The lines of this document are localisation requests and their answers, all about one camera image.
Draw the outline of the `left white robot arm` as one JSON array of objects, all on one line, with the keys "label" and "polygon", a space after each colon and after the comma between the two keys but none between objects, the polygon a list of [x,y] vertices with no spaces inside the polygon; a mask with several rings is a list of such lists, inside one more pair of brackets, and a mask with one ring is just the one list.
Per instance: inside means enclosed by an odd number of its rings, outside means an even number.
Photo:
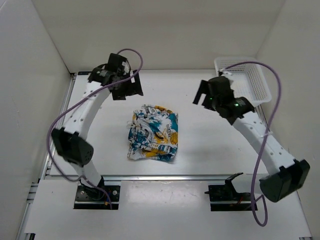
[{"label": "left white robot arm", "polygon": [[78,174],[77,182],[87,188],[93,200],[105,194],[103,177],[93,164],[93,146],[87,142],[90,127],[104,101],[111,96],[114,101],[124,101],[129,96],[143,96],[139,69],[132,70],[128,59],[120,52],[111,53],[107,63],[95,67],[87,78],[81,100],[66,110],[69,118],[60,128],[50,126],[48,138],[56,152]]}]

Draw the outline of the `white yellow teal printed shorts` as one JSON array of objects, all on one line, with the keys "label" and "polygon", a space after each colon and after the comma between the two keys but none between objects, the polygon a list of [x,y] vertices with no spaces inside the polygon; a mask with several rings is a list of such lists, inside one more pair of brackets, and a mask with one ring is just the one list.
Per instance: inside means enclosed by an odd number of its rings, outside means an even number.
[{"label": "white yellow teal printed shorts", "polygon": [[144,104],[133,111],[129,124],[127,158],[170,162],[178,151],[178,113]]}]

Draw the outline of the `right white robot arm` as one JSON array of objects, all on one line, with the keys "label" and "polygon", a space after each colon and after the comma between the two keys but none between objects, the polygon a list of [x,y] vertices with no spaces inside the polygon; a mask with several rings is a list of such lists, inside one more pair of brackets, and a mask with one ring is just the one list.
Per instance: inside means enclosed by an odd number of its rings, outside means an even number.
[{"label": "right white robot arm", "polygon": [[226,119],[260,155],[268,175],[259,180],[259,187],[269,201],[276,203],[304,185],[310,164],[305,159],[296,160],[266,132],[251,102],[244,96],[234,96],[231,80],[223,75],[201,80],[193,100],[195,105],[202,95],[202,106]]}]

